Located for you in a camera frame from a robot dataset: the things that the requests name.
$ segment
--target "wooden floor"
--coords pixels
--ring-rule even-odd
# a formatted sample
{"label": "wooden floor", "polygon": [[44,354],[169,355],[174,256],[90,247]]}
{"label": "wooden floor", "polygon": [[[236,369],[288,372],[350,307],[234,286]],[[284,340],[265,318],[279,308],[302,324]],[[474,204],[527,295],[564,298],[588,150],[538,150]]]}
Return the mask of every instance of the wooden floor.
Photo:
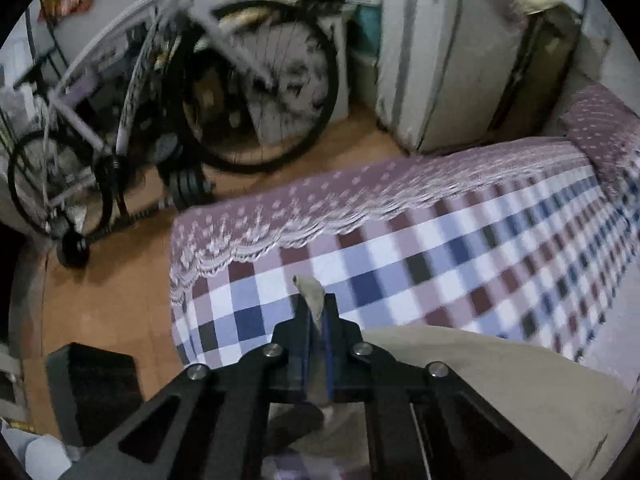
{"label": "wooden floor", "polygon": [[[231,197],[399,155],[395,142],[377,131],[373,114],[359,109],[329,127],[300,160],[276,173],[242,177],[207,171],[207,175],[219,195]],[[135,210],[161,194],[157,174],[151,172],[127,195],[127,203]],[[95,244],[85,270],[65,269],[54,254],[49,257],[42,312],[23,331],[21,345],[27,398],[39,433],[58,434],[44,356],[69,342],[135,357],[145,398],[182,370],[170,335],[168,239],[174,217],[174,212],[165,211]]]}

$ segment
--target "bicycle's front wheel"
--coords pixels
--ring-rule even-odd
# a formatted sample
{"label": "bicycle's front wheel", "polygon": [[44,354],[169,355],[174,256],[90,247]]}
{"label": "bicycle's front wheel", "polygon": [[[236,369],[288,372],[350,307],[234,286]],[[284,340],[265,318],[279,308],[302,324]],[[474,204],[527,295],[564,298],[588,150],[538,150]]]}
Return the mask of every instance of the bicycle's front wheel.
{"label": "bicycle's front wheel", "polygon": [[[62,238],[71,225],[85,236],[106,226],[113,199],[107,186],[95,183],[91,161],[92,150],[71,136],[51,131],[45,143],[41,130],[25,135],[7,168],[9,193],[24,221],[53,239]],[[57,196],[65,198],[47,203]]]}
{"label": "bicycle's front wheel", "polygon": [[233,24],[232,44],[267,67],[267,90],[239,75],[193,25],[180,38],[163,85],[183,142],[210,166],[233,173],[274,171],[308,151],[326,127],[338,93],[335,47],[302,9],[271,0],[217,9]]}

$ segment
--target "bicycle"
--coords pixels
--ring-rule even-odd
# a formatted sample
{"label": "bicycle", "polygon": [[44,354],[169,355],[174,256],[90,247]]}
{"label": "bicycle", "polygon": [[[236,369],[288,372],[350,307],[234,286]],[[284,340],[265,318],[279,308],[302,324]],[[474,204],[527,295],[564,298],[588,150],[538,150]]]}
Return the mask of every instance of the bicycle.
{"label": "bicycle", "polygon": [[[109,50],[110,44],[124,31],[149,19],[111,146],[75,108],[100,86],[101,76],[110,70],[113,59],[122,56]],[[299,47],[288,70],[282,69],[288,47],[284,56],[274,54],[275,36],[276,50],[280,40]],[[312,63],[311,68],[302,66],[299,57],[303,54]],[[228,146],[221,147],[219,139],[211,144],[203,133],[202,99],[194,98],[190,86],[198,75],[194,72],[201,73],[207,64],[217,77],[218,90],[223,89],[223,98],[233,101],[237,113],[253,123],[259,148],[254,141],[248,151],[255,154],[260,149],[259,158],[231,159],[229,153],[234,152]],[[158,76],[159,83],[153,75]],[[312,78],[316,86],[307,91],[302,83]],[[96,239],[109,230],[114,200],[120,213],[128,215],[124,191],[132,169],[127,167],[127,150],[143,89],[153,84],[160,88],[156,99],[159,122],[169,124],[191,158],[236,173],[273,171],[305,153],[328,123],[338,88],[335,48],[313,16],[300,7],[274,0],[238,1],[212,11],[196,6],[194,0],[139,0],[132,4],[90,41],[49,93],[44,129],[27,134],[12,151],[8,167],[11,196],[20,215],[37,232],[60,240],[76,231],[78,236],[72,237],[76,243],[82,236]],[[274,113],[281,115],[280,152],[275,149],[273,129],[262,131],[264,113],[261,111],[256,119],[256,103],[263,102],[270,106],[272,118]],[[309,128],[303,134],[285,133],[284,125],[291,123]],[[246,144],[246,138],[239,140],[239,144]],[[15,172],[26,159],[35,160],[32,166],[41,174],[41,189],[37,190],[42,194],[40,205],[23,204],[15,187]],[[180,181],[174,186],[180,196],[183,188],[200,186],[204,175],[200,170],[197,176],[189,174],[186,179],[189,183]],[[96,222],[80,226],[74,218],[72,210],[82,202],[95,207],[89,216]],[[174,202],[169,200],[164,205]],[[185,202],[186,206],[193,205],[187,199]]]}

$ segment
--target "polka dot fabric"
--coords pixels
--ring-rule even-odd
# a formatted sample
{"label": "polka dot fabric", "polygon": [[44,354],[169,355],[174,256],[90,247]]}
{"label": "polka dot fabric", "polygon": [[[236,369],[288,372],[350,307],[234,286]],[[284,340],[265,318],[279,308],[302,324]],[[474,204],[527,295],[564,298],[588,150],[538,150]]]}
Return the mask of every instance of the polka dot fabric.
{"label": "polka dot fabric", "polygon": [[578,92],[562,117],[568,137],[596,169],[612,198],[620,194],[624,172],[640,141],[640,119],[609,89],[592,85]]}

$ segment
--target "screw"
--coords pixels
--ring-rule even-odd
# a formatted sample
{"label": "screw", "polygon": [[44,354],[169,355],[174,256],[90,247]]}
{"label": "screw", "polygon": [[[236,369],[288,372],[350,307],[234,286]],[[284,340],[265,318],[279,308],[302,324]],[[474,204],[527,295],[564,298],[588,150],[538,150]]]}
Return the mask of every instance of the screw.
{"label": "screw", "polygon": [[192,381],[199,381],[201,379],[204,379],[208,373],[209,367],[202,363],[197,363],[187,368],[187,377]]}
{"label": "screw", "polygon": [[373,352],[373,346],[370,343],[361,341],[353,345],[353,353],[359,357],[370,355]]}
{"label": "screw", "polygon": [[269,343],[262,348],[262,353],[267,357],[279,357],[284,349],[278,343]]}
{"label": "screw", "polygon": [[442,378],[449,375],[449,367],[441,361],[431,363],[428,370],[431,377]]}

